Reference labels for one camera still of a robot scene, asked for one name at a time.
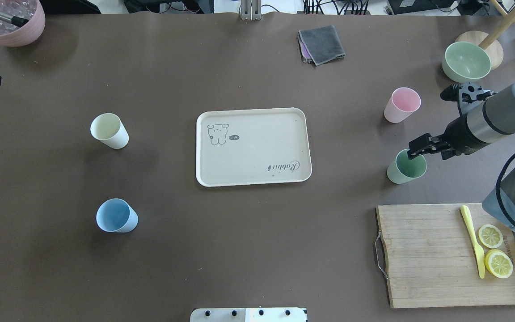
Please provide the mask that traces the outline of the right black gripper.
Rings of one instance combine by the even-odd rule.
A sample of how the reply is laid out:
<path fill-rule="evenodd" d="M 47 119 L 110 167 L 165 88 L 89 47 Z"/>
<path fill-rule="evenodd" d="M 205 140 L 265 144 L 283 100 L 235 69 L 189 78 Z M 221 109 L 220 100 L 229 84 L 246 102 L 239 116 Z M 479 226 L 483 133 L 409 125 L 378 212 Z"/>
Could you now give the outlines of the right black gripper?
<path fill-rule="evenodd" d="M 467 118 L 457 118 L 438 137 L 423 134 L 409 142 L 407 157 L 413 160 L 420 155 L 440 153 L 443 160 L 454 156 L 470 155 L 477 151 L 477 138 L 468 127 Z"/>

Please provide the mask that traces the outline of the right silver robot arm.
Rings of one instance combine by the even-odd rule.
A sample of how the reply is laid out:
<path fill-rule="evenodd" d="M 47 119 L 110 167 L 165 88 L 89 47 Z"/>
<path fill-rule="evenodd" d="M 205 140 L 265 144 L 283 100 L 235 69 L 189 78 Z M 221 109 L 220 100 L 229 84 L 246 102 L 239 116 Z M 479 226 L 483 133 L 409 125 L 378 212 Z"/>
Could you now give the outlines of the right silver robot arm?
<path fill-rule="evenodd" d="M 470 155 L 506 136 L 515 134 L 515 82 L 499 92 L 466 82 L 452 84 L 440 94 L 457 102 L 459 117 L 443 134 L 423 134 L 409 142 L 407 157 L 440 153 L 443 160 Z M 515 231 L 515 153 L 498 175 L 494 190 L 484 199 L 485 212 Z"/>

